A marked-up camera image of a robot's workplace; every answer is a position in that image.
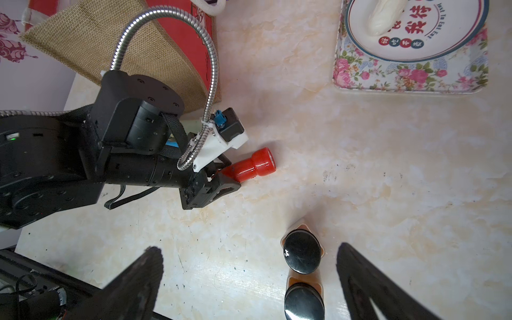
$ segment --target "white food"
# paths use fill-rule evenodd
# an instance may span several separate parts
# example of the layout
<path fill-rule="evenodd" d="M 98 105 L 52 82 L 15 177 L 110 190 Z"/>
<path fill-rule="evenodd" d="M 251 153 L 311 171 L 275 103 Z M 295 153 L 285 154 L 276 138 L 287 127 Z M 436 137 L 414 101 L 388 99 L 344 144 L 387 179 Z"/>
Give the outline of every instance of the white food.
<path fill-rule="evenodd" d="M 378 0 L 368 19 L 368 33 L 378 36 L 391 29 L 407 5 L 407 0 Z"/>

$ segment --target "orange object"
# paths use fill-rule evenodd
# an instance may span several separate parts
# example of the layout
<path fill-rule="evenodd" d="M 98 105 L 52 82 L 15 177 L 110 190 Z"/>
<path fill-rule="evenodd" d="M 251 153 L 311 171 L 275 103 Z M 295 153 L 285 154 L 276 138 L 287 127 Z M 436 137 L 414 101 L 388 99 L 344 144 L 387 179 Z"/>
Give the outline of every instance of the orange object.
<path fill-rule="evenodd" d="M 238 182 L 244 182 L 255 176 L 266 176 L 275 172 L 275 162 L 269 148 L 265 147 L 253 153 L 249 159 L 227 166 L 221 172 Z"/>

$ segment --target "black cap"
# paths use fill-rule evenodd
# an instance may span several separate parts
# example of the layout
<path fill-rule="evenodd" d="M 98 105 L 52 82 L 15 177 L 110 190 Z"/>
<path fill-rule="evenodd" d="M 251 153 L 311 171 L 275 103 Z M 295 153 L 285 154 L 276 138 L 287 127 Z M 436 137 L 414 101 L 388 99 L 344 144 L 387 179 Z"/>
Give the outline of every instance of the black cap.
<path fill-rule="evenodd" d="M 308 274 L 315 271 L 320 264 L 322 250 L 311 232 L 296 229 L 286 236 L 283 254 L 290 268 L 298 273 Z"/>
<path fill-rule="evenodd" d="M 322 297 L 306 283 L 296 283 L 286 290 L 285 316 L 287 320 L 324 320 Z"/>

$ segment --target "burlap bag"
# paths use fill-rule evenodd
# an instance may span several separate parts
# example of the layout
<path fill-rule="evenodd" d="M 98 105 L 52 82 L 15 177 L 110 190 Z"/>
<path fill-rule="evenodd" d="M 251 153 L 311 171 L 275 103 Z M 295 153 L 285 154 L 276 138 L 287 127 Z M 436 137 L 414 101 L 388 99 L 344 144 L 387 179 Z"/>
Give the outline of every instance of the burlap bag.
<path fill-rule="evenodd" d="M 146 8 L 144 0 L 83 0 L 30 28 L 22 39 L 100 84 L 100 71 L 110 69 L 125 26 Z M 212 29 L 217 46 L 215 19 Z M 206 103 L 208 91 L 201 76 L 156 20 L 135 34 L 121 70 L 162 81 L 180 95 L 186 113 Z M 220 100 L 218 88 L 214 102 Z"/>

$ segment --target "plate rim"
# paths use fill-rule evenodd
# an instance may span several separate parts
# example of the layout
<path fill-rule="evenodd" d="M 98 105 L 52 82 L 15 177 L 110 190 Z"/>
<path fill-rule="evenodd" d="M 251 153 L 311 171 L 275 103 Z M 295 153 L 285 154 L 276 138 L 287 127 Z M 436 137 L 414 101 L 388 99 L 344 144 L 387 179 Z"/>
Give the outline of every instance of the plate rim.
<path fill-rule="evenodd" d="M 354 36 L 352 35 L 352 32 L 350 32 L 350 28 L 348 28 L 347 26 L 349 25 L 348 24 L 348 21 L 349 21 L 349 15 L 348 15 L 348 12 L 350 10 L 350 7 L 352 6 L 352 4 L 354 3 L 355 0 L 350 0 L 348 2 L 348 5 L 347 5 L 347 8 L 345 9 L 345 17 L 343 19 L 343 22 L 344 22 L 344 28 L 345 30 L 347 30 L 347 33 L 348 33 L 348 36 L 349 38 L 352 40 L 352 42 L 360 49 L 362 50 L 364 53 L 374 57 L 374 58 L 377 58 L 377 59 L 380 59 L 382 61 L 388 61 L 388 62 L 398 62 L 398 63 L 416 63 L 416 62 L 424 62 L 424 61 L 430 61 L 430 60 L 435 60 L 435 59 L 439 59 L 441 57 L 444 57 L 454 51 L 457 51 L 459 50 L 460 48 L 462 48 L 466 43 L 468 43 L 471 39 L 473 39 L 477 33 L 480 31 L 480 29 L 482 29 L 483 25 L 485 24 L 485 21 L 487 20 L 487 14 L 489 13 L 489 1 L 490 0 L 483 0 L 483 10 L 482 10 L 482 16 L 480 18 L 480 21 L 478 22 L 476 28 L 473 30 L 473 32 L 468 36 L 466 37 L 466 39 L 464 39 L 460 44 L 456 45 L 455 47 L 453 47 L 452 49 L 449 49 L 447 52 L 444 52 L 444 53 L 439 53 L 439 54 L 436 54 L 432 57 L 427 57 L 427 58 L 422 58 L 422 59 L 415 59 L 415 60 L 391 60 L 391 59 L 388 59 L 388 58 L 383 58 L 383 57 L 380 57 L 378 55 L 375 55 L 369 51 L 367 51 L 366 49 L 364 49 L 360 44 L 359 42 L 357 42 L 354 38 Z"/>

